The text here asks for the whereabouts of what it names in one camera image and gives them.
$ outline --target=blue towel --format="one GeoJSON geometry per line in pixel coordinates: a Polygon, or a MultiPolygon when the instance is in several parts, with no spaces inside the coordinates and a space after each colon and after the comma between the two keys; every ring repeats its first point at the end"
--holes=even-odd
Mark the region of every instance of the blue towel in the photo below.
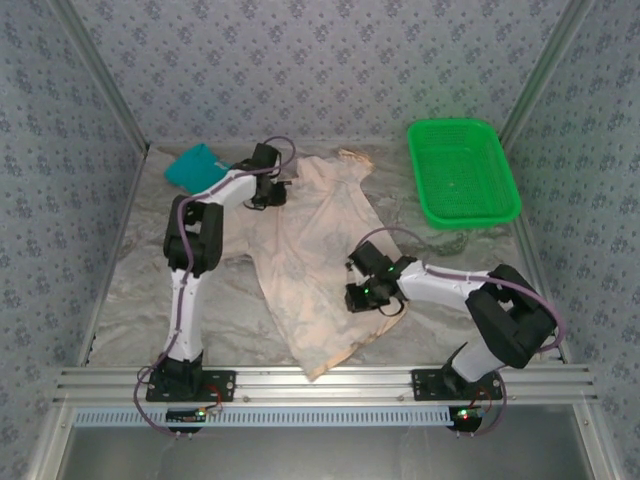
{"type": "Polygon", "coordinates": [[[222,180],[228,170],[229,167],[201,143],[184,152],[165,170],[164,176],[193,195],[222,180]]]}

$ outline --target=green plastic tray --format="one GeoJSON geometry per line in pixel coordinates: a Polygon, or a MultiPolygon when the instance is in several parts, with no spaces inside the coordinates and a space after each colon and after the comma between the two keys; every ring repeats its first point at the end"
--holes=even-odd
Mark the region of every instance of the green plastic tray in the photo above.
{"type": "Polygon", "coordinates": [[[520,214],[520,195],[491,125],[467,118],[419,120],[407,136],[430,226],[487,228],[520,214]]]}

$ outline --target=patterned wallpaper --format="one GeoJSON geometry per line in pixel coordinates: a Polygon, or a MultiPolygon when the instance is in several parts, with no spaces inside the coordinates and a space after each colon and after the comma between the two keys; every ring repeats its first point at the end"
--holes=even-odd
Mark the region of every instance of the patterned wallpaper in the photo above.
{"type": "Polygon", "coordinates": [[[0,7],[0,478],[74,364],[137,154],[46,1],[0,7]]]}
{"type": "Polygon", "coordinates": [[[599,0],[511,154],[575,361],[640,478],[640,4],[599,0]]]}
{"type": "Polygon", "coordinates": [[[151,142],[499,129],[567,0],[75,0],[151,142]]]}

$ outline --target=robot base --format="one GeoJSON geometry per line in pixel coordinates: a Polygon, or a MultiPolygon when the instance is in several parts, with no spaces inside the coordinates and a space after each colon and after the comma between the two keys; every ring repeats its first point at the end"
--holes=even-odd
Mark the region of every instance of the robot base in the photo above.
{"type": "Polygon", "coordinates": [[[151,373],[147,402],[232,402],[236,387],[233,370],[203,370],[202,355],[193,362],[166,358],[151,373]]]}
{"type": "Polygon", "coordinates": [[[492,401],[502,399],[500,381],[495,372],[487,373],[474,383],[463,382],[459,382],[457,388],[452,389],[450,378],[447,378],[447,369],[445,368],[411,371],[411,387],[413,389],[413,399],[416,402],[489,400],[487,393],[492,401]]]}

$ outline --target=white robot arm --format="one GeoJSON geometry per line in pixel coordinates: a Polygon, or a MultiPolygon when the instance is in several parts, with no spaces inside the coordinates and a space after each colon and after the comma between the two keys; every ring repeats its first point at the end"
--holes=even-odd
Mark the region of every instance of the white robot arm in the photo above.
{"type": "Polygon", "coordinates": [[[471,313],[481,338],[460,347],[442,369],[454,394],[505,365],[524,368],[556,326],[540,303],[490,282],[497,279],[534,291],[508,265],[491,272],[461,272],[424,265],[407,256],[392,262],[372,243],[364,242],[349,256],[347,266],[359,279],[347,285],[345,300],[351,312],[379,309],[395,298],[401,305],[429,301],[471,313]]]}
{"type": "Polygon", "coordinates": [[[163,246],[173,285],[171,322],[163,358],[151,375],[154,391],[148,390],[148,400],[157,398],[159,390],[163,392],[160,400],[166,401],[192,399],[201,391],[203,287],[222,257],[224,212],[245,202],[255,210],[283,205],[286,182],[276,181],[271,174],[278,158],[278,150],[259,143],[252,158],[234,165],[206,191],[174,199],[163,246]]]}
{"type": "MultiPolygon", "coordinates": [[[[254,198],[256,195],[257,178],[254,175],[238,176],[241,172],[241,170],[230,170],[216,185],[229,179],[232,179],[232,181],[219,192],[200,200],[200,208],[204,205],[213,204],[223,207],[223,210],[232,210],[241,203],[254,198]]],[[[202,192],[202,194],[207,194],[207,192],[213,190],[216,185],[202,192]]],[[[202,354],[201,319],[202,302],[205,295],[203,291],[205,288],[201,288],[201,286],[207,283],[213,272],[212,270],[206,270],[199,275],[190,272],[186,276],[186,280],[185,273],[183,268],[173,268],[171,270],[171,283],[173,285],[171,324],[164,349],[168,349],[173,341],[178,318],[178,308],[181,308],[182,321],[180,330],[178,331],[178,338],[173,341],[173,346],[171,346],[169,350],[168,357],[179,362],[193,362],[202,354]],[[180,301],[180,290],[183,284],[184,292],[182,293],[182,301],[180,301]]]]}

